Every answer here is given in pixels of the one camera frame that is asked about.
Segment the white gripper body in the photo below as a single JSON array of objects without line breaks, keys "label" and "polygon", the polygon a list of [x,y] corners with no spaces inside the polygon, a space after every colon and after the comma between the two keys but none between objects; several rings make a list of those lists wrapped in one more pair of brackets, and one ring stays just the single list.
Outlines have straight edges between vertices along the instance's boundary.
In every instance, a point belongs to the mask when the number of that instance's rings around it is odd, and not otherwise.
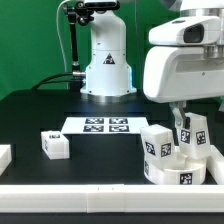
[{"label": "white gripper body", "polygon": [[180,17],[149,31],[143,91],[165,103],[224,95],[224,46],[218,16]]}]

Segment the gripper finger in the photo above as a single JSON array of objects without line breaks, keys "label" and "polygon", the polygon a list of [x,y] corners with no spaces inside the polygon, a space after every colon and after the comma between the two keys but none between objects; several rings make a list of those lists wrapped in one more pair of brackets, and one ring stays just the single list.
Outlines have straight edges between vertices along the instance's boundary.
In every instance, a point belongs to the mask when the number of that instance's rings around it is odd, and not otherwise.
[{"label": "gripper finger", "polygon": [[224,112],[224,97],[221,97],[220,99],[221,99],[221,103],[220,103],[219,111]]},{"label": "gripper finger", "polygon": [[171,102],[169,106],[175,118],[175,127],[188,129],[190,127],[190,118],[187,117],[184,112],[184,109],[186,108],[186,102]]}]

